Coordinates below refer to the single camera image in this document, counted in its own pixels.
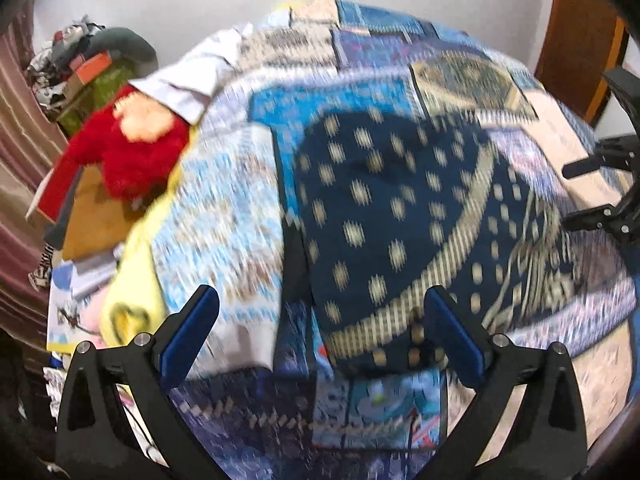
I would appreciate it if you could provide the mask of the navy patterned hoodie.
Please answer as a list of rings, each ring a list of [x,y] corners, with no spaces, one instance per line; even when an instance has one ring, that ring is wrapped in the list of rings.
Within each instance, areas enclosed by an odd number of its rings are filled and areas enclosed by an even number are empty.
[[[344,375],[417,368],[433,286],[507,332],[582,284],[559,208],[463,115],[327,114],[304,132],[294,184],[320,334]]]

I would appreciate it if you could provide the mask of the clutter pile of clothes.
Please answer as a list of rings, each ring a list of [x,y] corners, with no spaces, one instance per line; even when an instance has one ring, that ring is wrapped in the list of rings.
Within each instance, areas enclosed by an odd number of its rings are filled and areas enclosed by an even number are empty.
[[[116,62],[129,64],[136,75],[158,66],[152,44],[136,32],[99,25],[85,16],[54,34],[30,60],[26,77],[44,114],[53,116]]]

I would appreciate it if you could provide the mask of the blue patchwork bedspread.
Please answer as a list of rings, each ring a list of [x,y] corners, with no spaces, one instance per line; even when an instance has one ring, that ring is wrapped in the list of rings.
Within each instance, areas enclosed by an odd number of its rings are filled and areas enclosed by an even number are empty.
[[[198,128],[150,248],[166,308],[220,313],[172,400],[235,479],[409,479],[472,399],[424,335],[445,287],[491,333],[562,342],[594,441],[639,391],[639,269],[564,216],[593,130],[463,32],[314,0],[216,32],[140,89]]]

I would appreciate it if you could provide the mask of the brown wooden door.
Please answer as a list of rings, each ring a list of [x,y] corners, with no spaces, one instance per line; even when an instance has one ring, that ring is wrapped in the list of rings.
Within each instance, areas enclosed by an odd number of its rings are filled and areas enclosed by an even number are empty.
[[[535,76],[590,126],[611,96],[603,73],[623,62],[629,34],[608,0],[552,0]]]

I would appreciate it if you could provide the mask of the red plush toy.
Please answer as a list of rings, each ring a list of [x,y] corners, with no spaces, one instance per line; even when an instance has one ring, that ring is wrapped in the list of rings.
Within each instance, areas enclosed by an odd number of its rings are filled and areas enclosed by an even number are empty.
[[[190,140],[190,125],[167,106],[127,84],[94,112],[52,168],[37,208],[60,215],[81,168],[97,166],[108,194],[119,200],[145,196],[168,179]]]

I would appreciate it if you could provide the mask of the striped red gold curtain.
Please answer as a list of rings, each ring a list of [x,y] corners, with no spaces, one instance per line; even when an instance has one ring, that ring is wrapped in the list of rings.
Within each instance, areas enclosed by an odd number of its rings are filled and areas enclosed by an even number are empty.
[[[66,148],[26,78],[34,56],[34,0],[1,33],[1,327],[23,346],[46,350],[47,296],[29,284],[43,248],[44,218],[26,218],[36,189]]]

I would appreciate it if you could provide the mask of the green storage box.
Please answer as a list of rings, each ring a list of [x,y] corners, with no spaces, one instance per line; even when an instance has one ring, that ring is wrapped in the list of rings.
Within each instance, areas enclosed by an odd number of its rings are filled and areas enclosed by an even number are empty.
[[[56,122],[70,139],[97,110],[107,106],[117,92],[136,74],[134,64],[117,62],[100,73],[58,114]]]

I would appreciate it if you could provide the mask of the white sheet on bed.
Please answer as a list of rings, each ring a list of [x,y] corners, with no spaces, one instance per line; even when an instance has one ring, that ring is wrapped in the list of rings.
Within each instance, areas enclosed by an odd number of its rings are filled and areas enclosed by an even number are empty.
[[[218,30],[174,64],[161,67],[149,76],[130,79],[129,84],[188,124],[195,125],[214,94],[235,75],[242,43],[254,31],[250,23]]]

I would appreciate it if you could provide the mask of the orange box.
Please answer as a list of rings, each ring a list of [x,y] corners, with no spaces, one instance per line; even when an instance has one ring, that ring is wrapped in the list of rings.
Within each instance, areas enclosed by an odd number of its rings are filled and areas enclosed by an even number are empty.
[[[92,58],[78,55],[70,63],[73,75],[82,83],[88,84],[112,65],[112,57],[108,52],[100,52]]]

